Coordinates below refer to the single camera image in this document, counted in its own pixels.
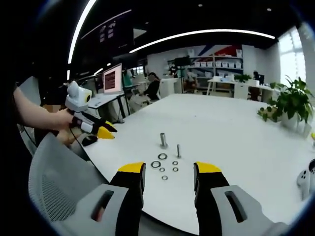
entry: potted plant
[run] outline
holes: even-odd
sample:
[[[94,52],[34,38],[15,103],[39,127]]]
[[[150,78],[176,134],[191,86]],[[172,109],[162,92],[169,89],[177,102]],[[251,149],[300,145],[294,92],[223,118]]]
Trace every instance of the potted plant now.
[[[272,112],[271,119],[273,121],[278,121],[281,118],[284,126],[293,129],[299,122],[304,120],[307,123],[313,118],[314,111],[309,96],[314,96],[301,78],[294,81],[288,80],[288,82],[290,86],[278,83],[270,84],[272,89],[281,91],[280,95],[277,100],[270,98],[269,106],[266,109],[260,108],[258,114],[262,116],[264,121],[267,121],[268,113]]]
[[[240,83],[245,83],[247,82],[248,80],[252,79],[250,75],[236,75],[234,77],[234,80],[240,82]]]

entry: green leaves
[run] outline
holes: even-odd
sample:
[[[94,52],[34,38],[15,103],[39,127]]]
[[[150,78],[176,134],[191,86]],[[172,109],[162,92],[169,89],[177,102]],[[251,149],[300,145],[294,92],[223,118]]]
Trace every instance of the green leaves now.
[[[275,87],[276,87],[276,83],[275,82],[270,84],[270,88],[274,89]]]
[[[244,75],[236,75],[234,79],[241,83],[245,83],[247,80],[250,80],[252,78],[250,75],[244,74]]]
[[[271,83],[272,89],[279,89],[281,91],[278,99],[275,101],[272,98],[268,100],[270,107],[266,110],[268,113],[276,110],[271,114],[271,118],[277,121],[283,113],[287,113],[289,119],[293,118],[295,114],[298,114],[300,120],[304,120],[307,123],[309,116],[313,115],[313,107],[310,104],[309,97],[314,97],[312,93],[307,89],[306,83],[299,78],[292,81],[289,77],[287,79],[290,86],[286,86],[278,83]],[[267,120],[268,114],[263,113],[264,109],[260,108],[259,112],[264,121]]]

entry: game controller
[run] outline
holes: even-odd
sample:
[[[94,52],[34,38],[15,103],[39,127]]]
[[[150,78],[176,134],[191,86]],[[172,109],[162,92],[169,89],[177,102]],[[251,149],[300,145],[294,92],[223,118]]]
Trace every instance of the game controller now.
[[[310,193],[315,192],[315,159],[313,159],[309,164],[310,171]]]
[[[305,200],[310,194],[310,175],[309,170],[303,170],[296,180],[296,184],[301,191],[302,200]]]

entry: metal washer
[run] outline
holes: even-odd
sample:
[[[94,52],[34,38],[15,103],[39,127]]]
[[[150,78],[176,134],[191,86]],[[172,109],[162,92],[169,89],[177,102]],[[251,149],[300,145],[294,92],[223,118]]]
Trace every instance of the metal washer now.
[[[167,155],[166,155],[166,153],[160,153],[157,157],[158,157],[158,159],[160,159],[160,160],[165,160],[165,159],[167,158]]]
[[[161,163],[160,163],[159,161],[153,161],[153,162],[151,163],[151,166],[152,166],[152,168],[156,169],[156,168],[158,168],[158,167],[161,166]]]

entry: curved light strip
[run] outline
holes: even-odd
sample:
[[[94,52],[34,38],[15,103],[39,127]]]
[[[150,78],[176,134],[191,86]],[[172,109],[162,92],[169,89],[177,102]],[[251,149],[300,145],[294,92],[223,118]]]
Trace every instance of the curved light strip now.
[[[186,35],[192,35],[192,34],[198,34],[198,33],[214,33],[214,32],[249,33],[249,34],[255,34],[255,35],[259,35],[259,36],[275,39],[274,36],[271,36],[271,35],[268,35],[268,34],[265,34],[265,33],[258,33],[258,32],[255,32],[255,31],[250,31],[250,30],[242,30],[242,29],[205,29],[205,30],[197,30],[197,31],[192,31],[192,32],[187,32],[187,33],[180,33],[180,34],[177,34],[177,35],[173,35],[173,36],[169,36],[169,37],[166,37],[166,38],[162,38],[162,39],[159,39],[157,41],[145,44],[145,45],[143,45],[143,46],[141,46],[139,48],[133,49],[129,53],[134,53],[134,52],[136,52],[136,51],[138,51],[140,49],[149,47],[149,46],[151,46],[153,44],[160,43],[160,42],[172,39],[172,38],[178,38],[178,37],[182,37],[182,36],[186,36]]]
[[[99,72],[101,72],[103,68],[99,69],[97,72],[94,73],[94,75],[97,75]]]
[[[71,64],[71,62],[72,62],[74,47],[75,47],[75,44],[76,44],[77,39],[79,37],[79,33],[80,33],[81,28],[82,28],[82,25],[83,25],[86,17],[88,16],[90,10],[92,9],[92,7],[94,6],[95,3],[96,3],[96,0],[90,0],[82,12],[82,15],[79,19],[77,27],[75,28],[74,35],[72,38],[72,42],[71,42],[71,46],[70,46],[70,52],[69,52],[69,58],[68,58],[68,64]],[[67,73],[67,80],[69,80],[69,77],[70,77],[70,73]]]

